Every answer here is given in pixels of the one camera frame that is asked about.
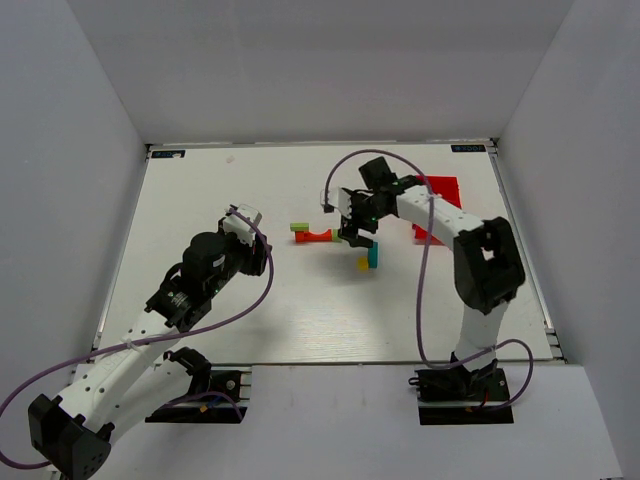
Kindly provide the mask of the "red arch wood block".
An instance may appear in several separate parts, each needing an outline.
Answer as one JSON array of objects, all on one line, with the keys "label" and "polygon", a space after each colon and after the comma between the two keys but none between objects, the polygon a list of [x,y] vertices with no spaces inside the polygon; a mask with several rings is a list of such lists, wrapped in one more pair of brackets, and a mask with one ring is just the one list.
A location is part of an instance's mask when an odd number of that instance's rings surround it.
[{"label": "red arch wood block", "polygon": [[333,242],[334,231],[332,229],[327,229],[325,232],[322,232],[322,233],[314,233],[311,231],[307,231],[305,233],[304,238],[307,243]]}]

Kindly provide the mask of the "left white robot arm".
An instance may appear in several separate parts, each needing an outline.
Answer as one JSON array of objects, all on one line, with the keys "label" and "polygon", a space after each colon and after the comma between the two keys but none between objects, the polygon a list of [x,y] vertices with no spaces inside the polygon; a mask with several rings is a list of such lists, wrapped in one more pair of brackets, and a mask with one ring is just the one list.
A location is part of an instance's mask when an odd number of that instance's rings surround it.
[{"label": "left white robot arm", "polygon": [[210,365],[201,354],[172,348],[210,312],[234,276],[272,273],[260,221],[259,211],[240,205],[228,210],[216,231],[195,235],[121,341],[103,349],[90,370],[54,397],[41,394],[31,402],[32,446],[65,478],[91,478],[116,435],[144,418],[123,399],[145,373],[157,369],[167,375],[181,365],[193,383],[208,375]]}]

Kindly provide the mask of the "long green wood block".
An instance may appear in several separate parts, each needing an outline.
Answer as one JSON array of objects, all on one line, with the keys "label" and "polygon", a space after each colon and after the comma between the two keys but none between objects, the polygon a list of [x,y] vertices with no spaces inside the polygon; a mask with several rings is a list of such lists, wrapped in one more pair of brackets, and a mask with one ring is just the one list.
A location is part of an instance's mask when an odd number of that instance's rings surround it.
[{"label": "long green wood block", "polygon": [[310,230],[310,227],[308,223],[294,222],[290,224],[291,232],[308,232],[309,230]]}]

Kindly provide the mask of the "red plastic bin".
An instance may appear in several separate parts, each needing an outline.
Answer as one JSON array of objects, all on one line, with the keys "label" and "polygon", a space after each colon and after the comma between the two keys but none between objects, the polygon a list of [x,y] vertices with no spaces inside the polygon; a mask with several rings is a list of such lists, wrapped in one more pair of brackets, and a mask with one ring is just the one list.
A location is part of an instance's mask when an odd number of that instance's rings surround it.
[{"label": "red plastic bin", "polygon": [[[457,208],[462,206],[459,183],[455,176],[429,175],[427,177],[419,176],[419,179],[422,182],[428,181],[432,191],[447,202]],[[423,243],[426,240],[427,232],[416,224],[412,225],[412,229],[414,231],[414,241],[416,243]]]}]

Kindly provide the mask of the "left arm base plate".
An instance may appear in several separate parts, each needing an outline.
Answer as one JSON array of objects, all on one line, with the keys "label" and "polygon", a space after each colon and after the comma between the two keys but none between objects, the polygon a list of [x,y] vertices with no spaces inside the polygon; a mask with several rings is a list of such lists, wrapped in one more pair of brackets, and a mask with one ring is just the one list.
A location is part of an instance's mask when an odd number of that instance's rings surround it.
[{"label": "left arm base plate", "polygon": [[191,385],[182,397],[156,409],[147,424],[239,425],[249,408],[252,371],[249,367],[212,368],[202,385]]}]

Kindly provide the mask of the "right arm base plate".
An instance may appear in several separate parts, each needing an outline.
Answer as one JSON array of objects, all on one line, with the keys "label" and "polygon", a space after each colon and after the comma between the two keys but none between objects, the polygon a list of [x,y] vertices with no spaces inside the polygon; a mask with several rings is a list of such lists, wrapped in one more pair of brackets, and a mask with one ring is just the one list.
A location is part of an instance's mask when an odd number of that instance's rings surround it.
[{"label": "right arm base plate", "polygon": [[514,423],[503,369],[475,383],[467,393],[451,382],[453,370],[416,370],[408,379],[417,396],[421,426],[509,425]]}]

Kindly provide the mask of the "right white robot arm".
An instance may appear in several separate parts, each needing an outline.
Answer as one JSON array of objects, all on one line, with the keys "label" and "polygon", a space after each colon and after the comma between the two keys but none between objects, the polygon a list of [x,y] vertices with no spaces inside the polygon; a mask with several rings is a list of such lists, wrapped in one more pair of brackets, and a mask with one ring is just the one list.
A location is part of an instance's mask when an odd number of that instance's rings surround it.
[{"label": "right white robot arm", "polygon": [[394,216],[423,229],[453,254],[454,287],[464,305],[460,336],[447,365],[428,365],[431,383],[469,398],[497,370],[498,334],[509,304],[524,284],[524,266],[508,220],[483,220],[434,193],[421,172],[398,176],[377,150],[359,169],[364,189],[326,185],[321,205],[338,211],[338,236],[370,248],[380,220]]}]

